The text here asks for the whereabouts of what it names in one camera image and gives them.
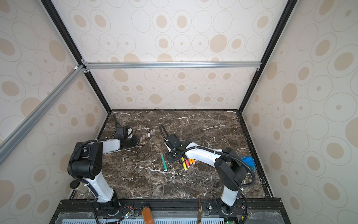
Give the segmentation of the yellow marker pen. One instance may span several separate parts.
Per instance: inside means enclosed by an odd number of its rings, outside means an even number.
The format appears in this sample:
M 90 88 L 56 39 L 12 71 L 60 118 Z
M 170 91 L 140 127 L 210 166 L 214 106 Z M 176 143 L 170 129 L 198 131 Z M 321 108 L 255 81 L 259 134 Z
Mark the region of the yellow marker pen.
M 187 171 L 186 161 L 185 161 L 185 159 L 183 157 L 181 158 L 181 162 L 183 164 L 184 170 Z

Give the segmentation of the green marker pen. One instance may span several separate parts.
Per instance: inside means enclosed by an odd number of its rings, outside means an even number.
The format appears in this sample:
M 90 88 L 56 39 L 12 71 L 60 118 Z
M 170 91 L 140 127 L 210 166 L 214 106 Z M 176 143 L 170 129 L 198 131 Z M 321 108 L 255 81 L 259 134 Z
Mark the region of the green marker pen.
M 160 153 L 160 156 L 161 156 L 161 159 L 162 159 L 162 163 L 163 163 L 163 166 L 164 166 L 164 170 L 165 170 L 165 172 L 167 172 L 168 169 L 167 169 L 166 161 L 165 161 L 165 159 L 164 159 L 164 155 L 163 155 L 162 152 Z

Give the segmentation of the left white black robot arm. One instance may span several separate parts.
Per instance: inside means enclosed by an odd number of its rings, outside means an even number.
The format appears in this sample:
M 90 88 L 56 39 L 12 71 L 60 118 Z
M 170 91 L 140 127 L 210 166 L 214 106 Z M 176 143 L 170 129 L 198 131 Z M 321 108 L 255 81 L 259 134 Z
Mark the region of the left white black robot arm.
M 138 143 L 129 126 L 116 127 L 111 138 L 78 142 L 69 159 L 68 174 L 88 187 L 96 202 L 115 205 L 115 191 L 102 174 L 103 155 L 135 147 Z

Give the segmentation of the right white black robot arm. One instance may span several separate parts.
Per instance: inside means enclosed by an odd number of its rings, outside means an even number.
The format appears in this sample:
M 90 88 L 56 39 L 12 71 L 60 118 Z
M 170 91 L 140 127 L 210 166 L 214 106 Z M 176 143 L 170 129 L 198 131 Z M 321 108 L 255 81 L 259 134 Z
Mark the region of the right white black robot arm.
M 222 209 L 231 211 L 242 189 L 256 182 L 253 170 L 230 147 L 211 149 L 194 142 L 179 140 L 175 134 L 163 139 L 168 149 L 166 156 L 170 163 L 181 159 L 194 159 L 215 168 L 224 185 L 221 196 Z

